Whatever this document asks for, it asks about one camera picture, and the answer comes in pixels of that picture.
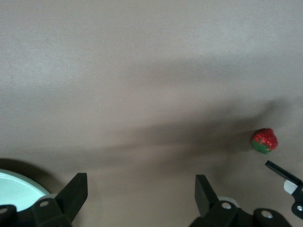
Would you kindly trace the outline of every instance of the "gray surface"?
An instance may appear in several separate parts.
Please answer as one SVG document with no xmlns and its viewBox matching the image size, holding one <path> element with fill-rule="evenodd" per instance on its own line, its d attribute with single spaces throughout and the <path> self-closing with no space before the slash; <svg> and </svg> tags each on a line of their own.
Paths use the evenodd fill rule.
<svg viewBox="0 0 303 227">
<path fill-rule="evenodd" d="M 0 153 L 89 175 L 76 225 L 185 227 L 195 174 L 252 212 L 303 178 L 302 1 L 0 3 Z M 231 135 L 275 130 L 270 156 Z"/>
</svg>

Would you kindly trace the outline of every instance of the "silver screw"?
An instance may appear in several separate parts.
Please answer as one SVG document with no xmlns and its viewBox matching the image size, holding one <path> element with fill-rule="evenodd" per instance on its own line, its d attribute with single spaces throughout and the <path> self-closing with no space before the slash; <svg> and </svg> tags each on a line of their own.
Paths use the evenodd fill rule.
<svg viewBox="0 0 303 227">
<path fill-rule="evenodd" d="M 267 211 L 267 210 L 261 211 L 261 214 L 262 214 L 263 217 L 265 217 L 265 218 L 269 218 L 269 219 L 273 218 L 273 215 L 272 215 L 269 211 Z"/>
<path fill-rule="evenodd" d="M 0 209 L 0 214 L 4 214 L 6 211 L 8 211 L 7 208 L 2 208 L 2 209 Z"/>
<path fill-rule="evenodd" d="M 222 205 L 222 207 L 223 207 L 224 209 L 227 209 L 227 210 L 229 210 L 229 209 L 232 208 L 232 206 L 231 206 L 229 203 L 227 203 L 227 202 L 223 202 L 221 205 Z"/>
<path fill-rule="evenodd" d="M 49 204 L 49 202 L 48 201 L 44 201 L 44 202 L 41 202 L 40 203 L 40 207 L 45 207 L 45 206 L 47 206 Z"/>
<path fill-rule="evenodd" d="M 297 206 L 297 210 L 298 211 L 303 211 L 303 207 L 302 206 Z"/>
</svg>

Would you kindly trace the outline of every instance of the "red strawberry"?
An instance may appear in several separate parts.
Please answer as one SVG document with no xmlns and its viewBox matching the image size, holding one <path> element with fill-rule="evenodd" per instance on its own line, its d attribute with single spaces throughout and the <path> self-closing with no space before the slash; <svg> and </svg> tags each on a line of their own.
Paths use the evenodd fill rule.
<svg viewBox="0 0 303 227">
<path fill-rule="evenodd" d="M 260 129 L 253 134 L 251 144 L 255 150 L 268 154 L 278 147 L 278 140 L 272 129 Z"/>
</svg>

